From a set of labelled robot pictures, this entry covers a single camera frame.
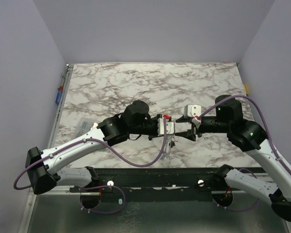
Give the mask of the silver protractor key organizer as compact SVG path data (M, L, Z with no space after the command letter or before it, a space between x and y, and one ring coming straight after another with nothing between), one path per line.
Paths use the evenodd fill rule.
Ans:
M170 155L170 153L171 153L171 149L173 148L173 147L171 148L171 147L169 146L169 143L170 143L171 141L175 141L175 142L176 142L174 136L168 136L168 137L167 137L167 140L166 140L166 142L165 142L165 144L164 144L164 149L163 149L162 155L161 155L161 157L160 157L161 160L163 160L163 159L169 157L169 155Z

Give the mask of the black key tag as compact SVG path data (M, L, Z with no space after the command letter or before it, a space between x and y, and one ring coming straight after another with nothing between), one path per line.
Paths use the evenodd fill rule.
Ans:
M169 143L169 146L172 148L172 147L174 147L175 146L175 141L171 141L170 143Z

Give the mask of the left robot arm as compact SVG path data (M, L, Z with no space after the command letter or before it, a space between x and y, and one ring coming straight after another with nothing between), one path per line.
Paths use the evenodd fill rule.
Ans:
M25 167L36 195L56 186L76 186L90 192L96 189L98 177L93 168L68 168L67 165L96 151L111 149L128 140L130 134L157 136L166 129L166 121L159 114L149 115L149 106L136 100L124 112L95 124L85 134L60 146L28 151Z

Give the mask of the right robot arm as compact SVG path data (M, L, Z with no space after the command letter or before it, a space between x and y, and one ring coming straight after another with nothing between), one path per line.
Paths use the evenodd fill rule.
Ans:
M276 150L266 125L243 117L240 95L221 95L215 105L204 113L188 104L177 123L188 122L192 127L177 136L195 141L204 133L225 133L229 142L253 158L272 178L268 183L223 165L210 178L215 190L236 188L264 201L282 219L291 222L291 165Z

